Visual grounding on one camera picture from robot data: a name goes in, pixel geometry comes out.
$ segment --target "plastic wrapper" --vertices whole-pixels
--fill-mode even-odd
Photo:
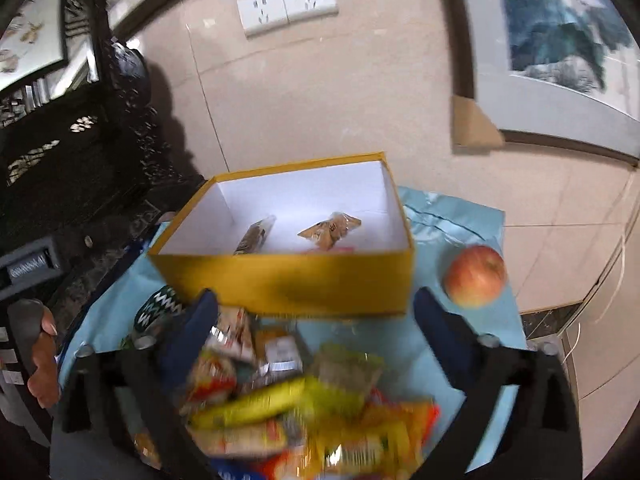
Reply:
[[[382,375],[383,365],[382,358],[376,355],[351,352],[343,346],[326,343],[316,354],[310,373],[322,383],[357,393],[365,399]]]
[[[280,453],[287,448],[283,424],[274,418],[225,430],[190,430],[200,450],[210,457],[255,458]]]
[[[236,384],[233,363],[213,350],[203,349],[189,374],[187,393],[180,413],[187,415],[208,404],[224,402]]]
[[[252,424],[292,410],[305,391],[305,378],[297,378],[257,390],[222,406],[211,406],[191,415],[198,430],[213,430]]]
[[[315,243],[323,251],[331,249],[335,243],[344,238],[350,231],[360,227],[362,220],[345,213],[333,213],[328,220],[318,222],[298,233],[298,236],[307,238]]]
[[[255,363],[250,318],[244,308],[220,306],[206,348],[247,363]]]
[[[302,476],[320,472],[401,480],[422,464],[439,410],[431,400],[368,404],[354,421],[325,418],[309,430]]]
[[[274,326],[257,330],[255,353],[258,371],[238,388],[240,395],[302,373],[302,358],[293,335],[284,327]]]
[[[271,232],[271,228],[273,224],[275,224],[276,217],[274,215],[267,216],[267,218],[263,218],[259,222],[252,224],[247,232],[240,240],[238,247],[234,251],[234,254],[253,254],[257,253],[262,246],[264,245],[264,241],[269,236],[269,232]]]
[[[136,447],[142,462],[154,469],[160,470],[162,467],[162,464],[160,463],[160,456],[158,455],[156,446],[148,433],[135,434],[133,437],[133,445]]]

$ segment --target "black object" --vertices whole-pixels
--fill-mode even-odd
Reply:
[[[184,381],[218,315],[204,291],[152,346],[94,353],[82,347],[69,373],[54,420],[50,475],[54,480],[146,480],[166,478],[140,462],[114,389],[128,386],[166,470],[174,479],[210,480],[218,475],[200,452],[166,394]]]
[[[556,356],[500,346],[446,312],[422,288],[414,299],[415,319],[449,383],[466,393],[448,431],[414,480],[580,480],[582,447],[578,418]],[[465,473],[494,412],[503,386],[518,395],[494,459]]]
[[[426,288],[416,294],[415,319],[453,387],[466,400],[413,480],[579,480],[582,451],[573,399],[556,356],[505,348],[478,336],[447,313]],[[217,478],[177,417],[166,392],[184,377],[215,318],[206,292],[178,317],[154,348],[80,352],[54,422],[54,480],[161,478],[143,466],[128,437],[113,389],[128,386],[174,479]],[[519,385],[513,412],[494,460],[466,472],[503,386]]]

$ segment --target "apple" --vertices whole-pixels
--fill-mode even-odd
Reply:
[[[444,277],[444,290],[457,306],[479,308],[496,300],[507,282],[504,260],[491,247],[464,249]]]

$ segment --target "open gift box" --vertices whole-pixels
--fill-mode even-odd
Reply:
[[[334,212],[362,220],[325,253],[298,233]],[[276,221],[257,254],[248,227]],[[414,245],[383,153],[222,174],[209,180],[148,252],[183,301],[203,288],[256,314],[404,314]]]

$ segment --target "light blue cloth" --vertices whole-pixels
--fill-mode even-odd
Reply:
[[[402,187],[399,192],[416,242],[414,292],[421,286],[428,286],[447,310],[462,314],[476,332],[494,334],[505,346],[525,348],[520,316],[509,286],[497,301],[479,310],[459,309],[449,301],[440,286],[443,271],[462,247],[483,243],[501,250],[504,214],[450,196]],[[69,345],[62,365],[61,383],[69,372],[74,353],[84,342],[90,343],[97,351],[115,350],[129,333],[136,312],[163,285],[164,280],[146,254],[137,259],[89,310]],[[313,352],[323,342],[332,341],[383,357],[385,373],[380,380],[380,389],[391,399],[433,396],[440,406],[441,415],[426,451],[432,449],[446,432],[464,395],[447,383],[414,321],[412,308],[409,308],[407,316],[401,318],[299,320],[297,327]],[[515,386],[503,389],[470,469],[493,458],[511,415],[516,391]]]

